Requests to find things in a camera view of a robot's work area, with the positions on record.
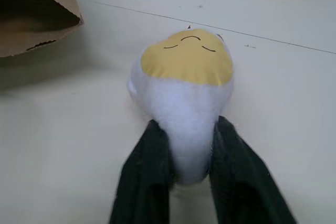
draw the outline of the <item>embroidered eye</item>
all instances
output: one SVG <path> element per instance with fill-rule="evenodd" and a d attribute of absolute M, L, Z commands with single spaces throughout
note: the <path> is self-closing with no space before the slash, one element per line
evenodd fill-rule
<path fill-rule="evenodd" d="M 198 40 L 201 40 L 200 38 L 198 38 L 198 37 L 196 37 L 196 36 L 188 36 L 188 37 L 185 37 L 185 38 L 181 39 L 181 41 L 184 40 L 184 39 L 188 39 L 188 38 L 196 38 L 196 39 L 198 39 Z"/>
<path fill-rule="evenodd" d="M 173 47 L 164 47 L 164 49 L 174 48 L 174 47 L 177 47 L 177 46 L 178 46 L 178 45 L 173 46 Z"/>
<path fill-rule="evenodd" d="M 215 50 L 211 50 L 211 49 L 208 49 L 208 48 L 206 48 L 206 47 L 203 47 L 204 49 L 206 49 L 206 50 L 209 50 L 209 51 L 211 51 L 211 52 L 215 52 Z"/>

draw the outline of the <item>table surface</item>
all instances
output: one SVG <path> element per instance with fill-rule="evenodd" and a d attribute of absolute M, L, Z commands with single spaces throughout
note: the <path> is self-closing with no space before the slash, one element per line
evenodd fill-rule
<path fill-rule="evenodd" d="M 336 219 L 335 0 L 78 0 L 85 25 L 0 59 L 3 224 L 106 224 L 146 126 L 126 81 L 147 45 L 204 27 L 236 68 L 223 112 L 304 224 Z M 216 223 L 209 183 L 172 192 L 171 223 Z"/>

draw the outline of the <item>stuffed toy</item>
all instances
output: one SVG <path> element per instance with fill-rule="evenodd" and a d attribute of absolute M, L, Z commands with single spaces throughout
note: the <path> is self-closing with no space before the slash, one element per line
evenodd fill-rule
<path fill-rule="evenodd" d="M 167 133 L 177 183 L 200 182 L 215 123 L 233 90 L 233 64 L 220 36 L 190 29 L 150 46 L 136 61 L 128 89 Z"/>
<path fill-rule="evenodd" d="M 125 162 L 110 224 L 169 223 L 169 192 L 208 174 L 218 223 L 296 223 L 267 167 L 220 116 L 234 67 L 222 37 L 187 29 L 149 46 L 128 80 L 150 117 Z"/>

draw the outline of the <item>paper bag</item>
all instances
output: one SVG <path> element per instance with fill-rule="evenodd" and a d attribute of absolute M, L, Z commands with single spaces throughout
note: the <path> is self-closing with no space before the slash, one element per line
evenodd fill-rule
<path fill-rule="evenodd" d="M 0 57 L 56 42 L 82 24 L 76 0 L 0 0 Z"/>

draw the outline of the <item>paper bag opening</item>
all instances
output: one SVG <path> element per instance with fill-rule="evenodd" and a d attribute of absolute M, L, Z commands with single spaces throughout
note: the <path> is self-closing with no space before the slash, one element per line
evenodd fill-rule
<path fill-rule="evenodd" d="M 82 24 L 76 0 L 0 0 L 0 57 L 60 40 Z"/>

